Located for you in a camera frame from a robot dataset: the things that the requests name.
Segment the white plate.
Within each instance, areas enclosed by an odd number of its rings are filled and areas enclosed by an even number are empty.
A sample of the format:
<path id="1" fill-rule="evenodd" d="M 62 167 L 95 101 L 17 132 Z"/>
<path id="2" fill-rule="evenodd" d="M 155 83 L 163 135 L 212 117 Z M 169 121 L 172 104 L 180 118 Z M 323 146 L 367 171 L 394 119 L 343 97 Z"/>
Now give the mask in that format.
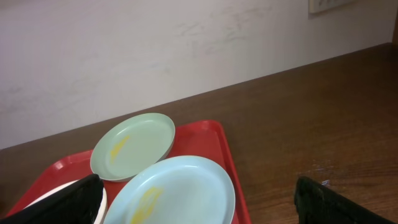
<path id="1" fill-rule="evenodd" d="M 39 201 L 41 201 L 41 200 L 43 200 L 43 199 L 45 199 L 45 198 L 47 198 L 47 197 L 49 197 L 50 195 L 52 195 L 52 194 L 54 194 L 54 193 L 56 193 L 56 192 L 58 192 L 58 191 L 60 191 L 60 190 L 62 190 L 64 188 L 68 187 L 69 185 L 74 184 L 75 182 L 77 182 L 77 180 L 74 180 L 74 181 L 71 181 L 71 182 L 67 182 L 66 184 L 62 184 L 62 185 L 60 185 L 60 186 L 48 191 L 47 193 L 41 195 L 39 198 L 35 199 L 33 202 L 28 204 L 28 206 L 26 206 L 26 208 L 31 206 L 31 205 L 33 205 L 33 204 L 35 204 L 35 203 L 37 203 L 37 202 L 39 202 Z M 105 188 L 103 187 L 102 200 L 101 200 L 101 203 L 100 203 L 100 206 L 99 206 L 99 209 L 98 209 L 97 216 L 96 216 L 96 218 L 93 221 L 93 224 L 103 224 L 104 218 L 106 216 L 107 211 L 108 211 L 107 193 L 106 193 Z"/>

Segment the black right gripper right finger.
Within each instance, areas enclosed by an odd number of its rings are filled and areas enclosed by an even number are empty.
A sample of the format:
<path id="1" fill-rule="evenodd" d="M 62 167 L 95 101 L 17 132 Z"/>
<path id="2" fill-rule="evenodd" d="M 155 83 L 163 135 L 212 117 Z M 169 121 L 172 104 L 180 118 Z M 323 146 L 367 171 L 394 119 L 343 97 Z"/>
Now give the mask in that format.
<path id="1" fill-rule="evenodd" d="M 294 204 L 299 224 L 394 224 L 309 177 L 299 177 Z"/>

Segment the light green plate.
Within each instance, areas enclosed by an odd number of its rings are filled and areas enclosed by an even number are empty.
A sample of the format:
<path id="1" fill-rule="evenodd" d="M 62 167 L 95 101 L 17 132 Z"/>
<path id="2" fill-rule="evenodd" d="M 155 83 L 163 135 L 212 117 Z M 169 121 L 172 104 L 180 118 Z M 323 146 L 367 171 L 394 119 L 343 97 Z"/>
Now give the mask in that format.
<path id="1" fill-rule="evenodd" d="M 176 127 L 160 113 L 133 116 L 111 128 L 90 158 L 92 173 L 103 180 L 125 182 L 165 159 L 174 144 Z"/>

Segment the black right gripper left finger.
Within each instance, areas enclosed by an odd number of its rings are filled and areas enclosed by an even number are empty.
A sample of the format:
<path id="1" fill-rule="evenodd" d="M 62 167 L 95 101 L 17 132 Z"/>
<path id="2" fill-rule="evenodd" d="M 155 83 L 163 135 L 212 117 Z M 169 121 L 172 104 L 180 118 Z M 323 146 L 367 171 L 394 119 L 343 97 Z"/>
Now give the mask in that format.
<path id="1" fill-rule="evenodd" d="M 1 224 L 91 224 L 98 215 L 103 190 L 103 181 L 98 175 L 91 174 L 3 218 Z"/>

